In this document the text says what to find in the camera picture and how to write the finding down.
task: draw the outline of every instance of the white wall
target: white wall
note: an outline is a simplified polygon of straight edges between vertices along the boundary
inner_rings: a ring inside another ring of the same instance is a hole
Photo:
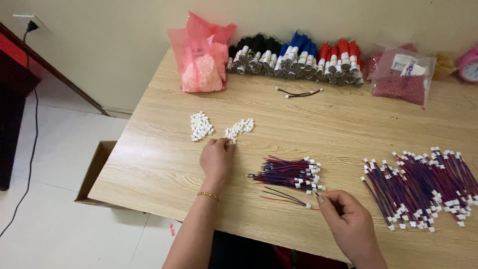
[[[187,11],[290,38],[297,28],[317,41],[349,37],[365,53],[378,39],[419,41],[426,53],[461,54],[478,41],[475,0],[2,0],[0,22],[24,32],[13,13],[36,14],[50,29],[28,44],[102,106],[134,110],[169,47],[166,28]]]

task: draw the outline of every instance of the left hand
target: left hand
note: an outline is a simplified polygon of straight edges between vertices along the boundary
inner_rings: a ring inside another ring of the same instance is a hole
[[[228,138],[211,139],[204,147],[199,164],[206,178],[201,191],[220,195],[231,174],[236,145],[228,145]]]

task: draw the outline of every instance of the wooden table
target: wooden table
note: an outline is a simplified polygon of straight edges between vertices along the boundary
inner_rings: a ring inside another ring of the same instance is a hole
[[[361,89],[309,81],[228,76],[225,92],[187,94],[169,50],[99,175],[90,198],[182,221],[201,186],[199,155],[207,139],[192,142],[190,119],[203,111],[216,132],[254,118],[251,133],[237,137],[235,166],[221,201],[217,230],[348,261],[319,211],[259,196],[264,188],[245,177],[260,170],[267,155],[313,157],[322,163],[319,183],[346,190],[370,210],[390,268],[471,268],[478,264],[478,213],[460,228],[439,214],[435,233],[390,231],[360,177],[363,158],[395,160],[392,151],[430,154],[431,146],[461,151],[478,176],[478,89],[432,83],[426,110]],[[324,88],[306,98],[285,99],[274,89]],[[316,205],[315,195],[286,189]]]

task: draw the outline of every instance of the black power cord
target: black power cord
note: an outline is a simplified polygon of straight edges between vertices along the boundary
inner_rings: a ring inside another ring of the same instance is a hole
[[[32,21],[29,21],[28,22],[28,26],[27,26],[27,31],[25,32],[25,34],[23,35],[23,44],[26,45],[25,43],[25,39],[27,37],[27,34],[31,31],[34,31],[38,29],[38,25],[36,25],[34,22]],[[27,56],[27,69],[28,71],[30,71],[30,58],[28,57],[28,54],[26,54]],[[20,202],[18,202],[17,204],[17,207],[15,208],[15,211],[13,212],[13,217],[11,218],[11,221],[10,223],[8,223],[7,227],[5,227],[5,229],[3,229],[2,233],[0,234],[0,237],[2,237],[2,235],[5,233],[5,231],[8,229],[8,227],[10,227],[11,223],[13,222],[13,220],[15,219],[15,215],[17,214],[17,210],[18,210],[18,207],[20,206],[20,203],[23,201],[23,199],[25,198],[25,196],[27,195],[28,193],[28,190],[30,189],[30,179],[32,178],[32,163],[33,163],[33,156],[35,155],[35,148],[36,148],[36,140],[38,139],[38,95],[36,94],[36,89],[33,89],[33,91],[35,92],[35,98],[36,98],[36,107],[35,107],[35,127],[36,127],[36,134],[35,134],[35,141],[33,142],[33,150],[32,150],[32,157],[30,158],[30,171],[28,172],[28,183],[27,183],[27,190],[25,192],[25,194],[22,196],[22,198],[20,199]]]

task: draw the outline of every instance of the bag of white connectors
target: bag of white connectors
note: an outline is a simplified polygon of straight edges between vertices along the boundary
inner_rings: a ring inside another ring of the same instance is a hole
[[[168,29],[185,92],[225,89],[228,44],[237,26],[219,26],[189,13],[184,29]]]

